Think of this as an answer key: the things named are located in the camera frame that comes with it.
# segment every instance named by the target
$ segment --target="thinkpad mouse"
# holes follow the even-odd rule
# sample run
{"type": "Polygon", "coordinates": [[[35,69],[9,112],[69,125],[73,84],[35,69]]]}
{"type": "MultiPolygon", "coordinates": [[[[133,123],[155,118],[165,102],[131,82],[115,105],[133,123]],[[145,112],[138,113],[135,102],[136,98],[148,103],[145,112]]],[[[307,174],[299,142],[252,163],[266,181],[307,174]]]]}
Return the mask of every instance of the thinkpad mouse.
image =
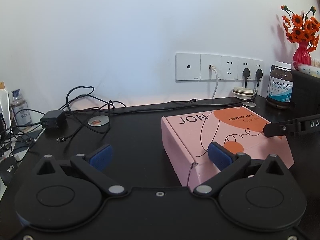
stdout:
{"type": "Polygon", "coordinates": [[[6,186],[9,185],[14,173],[17,169],[16,159],[11,156],[5,158],[2,162],[0,162],[0,177],[3,181],[3,184],[6,186]]]}

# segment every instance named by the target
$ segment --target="flower vase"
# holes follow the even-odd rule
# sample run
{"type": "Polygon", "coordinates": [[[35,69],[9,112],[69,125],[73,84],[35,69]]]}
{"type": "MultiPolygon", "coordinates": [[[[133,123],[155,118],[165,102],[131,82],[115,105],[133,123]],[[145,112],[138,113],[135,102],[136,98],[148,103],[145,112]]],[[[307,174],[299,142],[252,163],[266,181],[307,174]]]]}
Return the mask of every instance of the flower vase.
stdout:
{"type": "Polygon", "coordinates": [[[306,65],[311,65],[311,57],[308,51],[308,42],[302,41],[293,55],[293,60],[306,65]]]}

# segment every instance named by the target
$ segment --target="bottle label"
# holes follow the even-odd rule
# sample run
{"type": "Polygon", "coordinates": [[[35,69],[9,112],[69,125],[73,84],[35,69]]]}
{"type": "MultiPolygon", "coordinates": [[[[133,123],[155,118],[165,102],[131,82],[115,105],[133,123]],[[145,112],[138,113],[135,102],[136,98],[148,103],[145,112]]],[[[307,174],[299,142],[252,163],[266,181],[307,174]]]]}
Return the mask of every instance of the bottle label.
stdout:
{"type": "Polygon", "coordinates": [[[288,103],[291,98],[292,85],[292,81],[270,77],[268,97],[280,102],[288,103]]]}
{"type": "Polygon", "coordinates": [[[25,124],[30,124],[31,123],[31,118],[29,115],[29,110],[23,110],[23,109],[27,109],[27,104],[24,103],[20,106],[17,107],[13,107],[13,112],[17,113],[18,111],[22,110],[21,112],[19,112],[15,119],[17,122],[17,125],[25,125],[25,124]]]}

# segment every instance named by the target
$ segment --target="white lid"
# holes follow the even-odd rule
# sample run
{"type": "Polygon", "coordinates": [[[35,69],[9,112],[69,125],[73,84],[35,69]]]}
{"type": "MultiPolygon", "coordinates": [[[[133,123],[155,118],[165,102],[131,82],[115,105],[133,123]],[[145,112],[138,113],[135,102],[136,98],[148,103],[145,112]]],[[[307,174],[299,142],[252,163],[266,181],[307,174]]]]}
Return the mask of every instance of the white lid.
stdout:
{"type": "Polygon", "coordinates": [[[291,65],[288,63],[276,61],[275,66],[280,67],[280,68],[284,68],[284,69],[288,69],[291,71],[291,65]]]}

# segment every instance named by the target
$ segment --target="desk surface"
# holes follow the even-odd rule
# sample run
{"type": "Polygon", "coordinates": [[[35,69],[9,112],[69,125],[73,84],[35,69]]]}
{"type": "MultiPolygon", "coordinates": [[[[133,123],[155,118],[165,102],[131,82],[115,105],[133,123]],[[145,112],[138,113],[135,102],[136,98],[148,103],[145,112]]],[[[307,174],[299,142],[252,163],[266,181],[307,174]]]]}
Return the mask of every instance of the desk surface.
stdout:
{"type": "MultiPolygon", "coordinates": [[[[200,100],[198,103],[228,103],[236,100],[236,98],[217,98],[200,100]]],[[[257,106],[252,110],[270,122],[290,120],[295,117],[289,110],[279,111],[267,106],[263,97],[258,96],[255,103],[257,106]]],[[[133,106],[130,109],[158,108],[177,104],[133,106]]],[[[64,129],[45,131],[21,162],[0,201],[0,236],[9,239],[21,229],[14,212],[14,196],[23,181],[28,179],[28,174],[34,165],[45,154],[52,154],[56,159],[69,159],[74,154],[88,154],[109,143],[113,147],[114,157],[104,173],[115,181],[125,186],[137,187],[180,186],[162,145],[161,117],[214,109],[218,107],[197,106],[171,111],[115,115],[111,118],[111,130],[107,135],[83,128],[71,141],[60,144],[56,142],[56,138],[71,134],[79,126],[78,122],[68,118],[68,125],[64,129]]],[[[78,114],[78,117],[84,120],[88,114],[78,114]]],[[[102,126],[98,129],[103,131],[106,128],[102,126]]],[[[320,238],[319,138],[318,133],[287,138],[295,161],[290,171],[308,200],[300,227],[312,239],[320,238]]]]}

